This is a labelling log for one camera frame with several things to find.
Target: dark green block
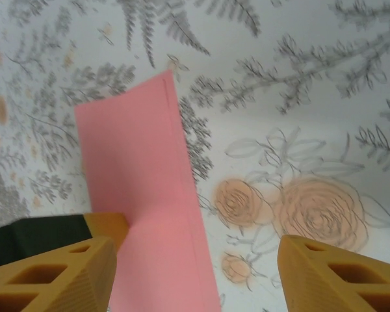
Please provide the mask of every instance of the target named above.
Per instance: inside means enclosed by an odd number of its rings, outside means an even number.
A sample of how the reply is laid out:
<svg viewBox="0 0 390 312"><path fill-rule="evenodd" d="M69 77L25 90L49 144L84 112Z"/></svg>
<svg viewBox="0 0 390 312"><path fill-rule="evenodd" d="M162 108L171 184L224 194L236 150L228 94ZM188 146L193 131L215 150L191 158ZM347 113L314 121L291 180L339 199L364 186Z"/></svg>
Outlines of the dark green block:
<svg viewBox="0 0 390 312"><path fill-rule="evenodd" d="M0 266L91 238L82 214L21 219L0 227Z"/></svg>

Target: pink paper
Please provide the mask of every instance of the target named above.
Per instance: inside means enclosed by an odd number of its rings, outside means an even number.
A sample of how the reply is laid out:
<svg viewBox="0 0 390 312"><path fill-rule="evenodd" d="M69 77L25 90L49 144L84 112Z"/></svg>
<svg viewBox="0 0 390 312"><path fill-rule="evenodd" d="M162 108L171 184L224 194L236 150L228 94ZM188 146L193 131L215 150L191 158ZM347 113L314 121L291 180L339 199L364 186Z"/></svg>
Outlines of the pink paper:
<svg viewBox="0 0 390 312"><path fill-rule="evenodd" d="M131 225L112 311L220 311L172 73L75 113L92 208Z"/></svg>

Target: hole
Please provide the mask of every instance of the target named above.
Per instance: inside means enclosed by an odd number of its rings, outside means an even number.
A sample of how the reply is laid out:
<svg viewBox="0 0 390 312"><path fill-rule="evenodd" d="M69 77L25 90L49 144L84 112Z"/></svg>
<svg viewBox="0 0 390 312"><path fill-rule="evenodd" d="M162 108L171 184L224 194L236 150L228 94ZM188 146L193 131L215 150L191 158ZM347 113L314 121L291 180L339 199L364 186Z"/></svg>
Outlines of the hole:
<svg viewBox="0 0 390 312"><path fill-rule="evenodd" d="M324 252L325 249L322 249L321 247L305 244L306 248L309 250L313 250L314 252Z"/></svg>
<svg viewBox="0 0 390 312"><path fill-rule="evenodd" d="M0 294L0 312L21 312L38 294Z"/></svg>
<svg viewBox="0 0 390 312"><path fill-rule="evenodd" d="M73 252L73 253L86 252L89 248L90 248L89 245L81 246L77 249L71 250L70 252Z"/></svg>
<svg viewBox="0 0 390 312"><path fill-rule="evenodd" d="M340 278L347 283L358 284L386 284L381 276L371 271L369 268L362 265L343 265L343 264L329 264L331 270L333 270Z"/></svg>
<svg viewBox="0 0 390 312"><path fill-rule="evenodd" d="M67 267L67 265L32 266L10 280L9 284L49 284Z"/></svg>
<svg viewBox="0 0 390 312"><path fill-rule="evenodd" d="M390 312L390 294L359 294L377 312Z"/></svg>

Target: yellow plastic part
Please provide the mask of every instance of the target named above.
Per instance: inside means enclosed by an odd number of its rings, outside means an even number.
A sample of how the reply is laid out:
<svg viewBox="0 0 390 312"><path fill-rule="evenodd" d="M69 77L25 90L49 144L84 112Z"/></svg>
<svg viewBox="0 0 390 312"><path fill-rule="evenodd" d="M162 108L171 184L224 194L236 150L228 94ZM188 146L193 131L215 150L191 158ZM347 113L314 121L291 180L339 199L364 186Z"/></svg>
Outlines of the yellow plastic part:
<svg viewBox="0 0 390 312"><path fill-rule="evenodd" d="M0 312L106 312L116 264L96 237L0 266Z"/></svg>
<svg viewBox="0 0 390 312"><path fill-rule="evenodd" d="M296 235L278 266L289 312L390 312L390 264Z"/></svg>
<svg viewBox="0 0 390 312"><path fill-rule="evenodd" d="M86 213L85 222L93 237L108 236L114 240L116 251L120 249L127 233L129 224L122 213Z"/></svg>

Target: floral wallpaper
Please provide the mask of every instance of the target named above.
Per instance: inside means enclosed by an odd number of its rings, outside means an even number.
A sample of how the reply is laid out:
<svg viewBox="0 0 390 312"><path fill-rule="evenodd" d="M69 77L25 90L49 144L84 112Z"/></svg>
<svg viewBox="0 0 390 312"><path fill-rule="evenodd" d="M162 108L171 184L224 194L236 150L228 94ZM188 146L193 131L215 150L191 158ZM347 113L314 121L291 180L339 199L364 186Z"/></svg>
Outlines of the floral wallpaper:
<svg viewBox="0 0 390 312"><path fill-rule="evenodd" d="M390 0L0 0L0 226L89 211L73 108L164 70L222 311L285 233L390 263Z"/></svg>

